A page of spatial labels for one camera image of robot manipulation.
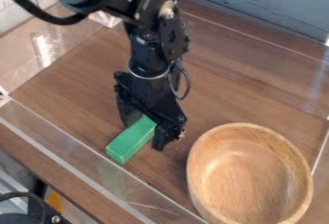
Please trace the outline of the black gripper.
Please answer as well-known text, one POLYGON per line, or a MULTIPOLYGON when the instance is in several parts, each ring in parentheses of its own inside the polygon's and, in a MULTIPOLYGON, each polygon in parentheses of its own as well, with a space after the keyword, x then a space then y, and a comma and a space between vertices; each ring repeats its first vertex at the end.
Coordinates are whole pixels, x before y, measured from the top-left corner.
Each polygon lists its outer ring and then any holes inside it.
POLYGON ((152 138, 156 151, 184 137, 186 115, 176 94, 179 85, 176 70, 159 79, 140 79, 130 72, 115 73, 115 99, 122 122, 130 127, 146 115, 158 124, 152 138))

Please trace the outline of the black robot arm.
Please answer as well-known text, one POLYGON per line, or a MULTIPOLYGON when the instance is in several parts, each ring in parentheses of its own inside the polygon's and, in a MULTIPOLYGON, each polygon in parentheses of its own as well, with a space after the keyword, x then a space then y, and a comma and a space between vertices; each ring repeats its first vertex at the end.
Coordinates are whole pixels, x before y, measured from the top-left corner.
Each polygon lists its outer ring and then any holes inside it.
POLYGON ((13 0, 35 17, 67 26, 95 12, 122 19, 131 55, 124 71, 115 73, 115 96, 122 121, 130 125, 140 116, 155 122, 152 148, 158 151, 184 132, 186 115, 179 101, 180 81, 190 76, 182 56, 190 37, 180 18, 179 0, 57 0, 72 12, 57 17, 31 0, 13 0))

